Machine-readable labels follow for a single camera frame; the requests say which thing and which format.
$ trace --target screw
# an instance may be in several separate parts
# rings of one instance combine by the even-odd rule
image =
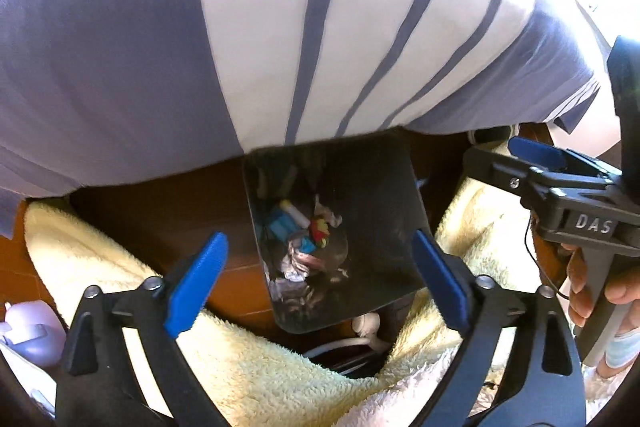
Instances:
[[[162,277],[158,277],[157,275],[152,275],[151,277],[147,277],[145,281],[142,283],[142,287],[145,290],[153,291],[161,288],[164,285],[164,281]]]
[[[540,288],[538,288],[538,293],[540,293],[540,295],[542,295],[546,299],[550,299],[556,294],[549,286],[546,286],[544,284],[540,286]]]
[[[476,277],[476,284],[485,290],[495,287],[495,281],[488,275],[479,275]]]
[[[600,179],[602,179],[602,181],[604,181],[605,183],[613,183],[613,180],[611,179],[611,174],[609,171],[606,171],[604,169],[600,169],[600,172],[598,173],[598,176],[600,177]]]
[[[84,290],[84,297],[86,297],[87,299],[93,299],[95,296],[100,295],[101,291],[102,290],[100,290],[100,286],[92,284],[91,286],[88,286],[86,290]]]

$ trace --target black trash can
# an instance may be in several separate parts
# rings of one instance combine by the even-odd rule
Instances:
[[[411,244],[416,230],[428,229],[428,221],[408,146],[394,132],[258,150],[244,161],[244,182],[274,316],[282,329],[319,330],[423,287]],[[282,216],[287,201],[314,219],[316,200],[342,222],[329,226],[325,247],[311,252],[310,265],[319,269],[312,268],[303,280],[304,273],[285,276],[290,263],[283,270],[283,261],[291,243],[274,234],[281,231],[273,221]],[[302,225],[308,244],[313,237]]]

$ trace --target yellow towel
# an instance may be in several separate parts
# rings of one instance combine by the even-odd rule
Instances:
[[[529,214],[518,198],[466,180],[436,239],[476,274],[533,291],[538,270],[524,251]],[[31,259],[58,310],[70,323],[84,288],[133,289],[154,272],[103,233],[44,203],[30,204],[25,234]],[[132,330],[127,346],[149,406],[168,414]],[[370,395],[414,374],[459,342],[426,291],[420,291],[385,367],[373,378],[350,380],[228,322],[202,312],[178,345],[203,388],[238,427],[330,427]]]

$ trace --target wooden floor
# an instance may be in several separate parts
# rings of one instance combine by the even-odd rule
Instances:
[[[42,299],[53,304],[51,295],[40,281],[24,243],[23,215],[20,206],[15,220],[14,238],[0,236],[0,321],[4,320],[4,303]]]

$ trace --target striped shirt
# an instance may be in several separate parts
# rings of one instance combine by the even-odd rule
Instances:
[[[553,120],[598,88],[578,18],[571,0],[0,0],[0,232],[25,196],[264,146]]]

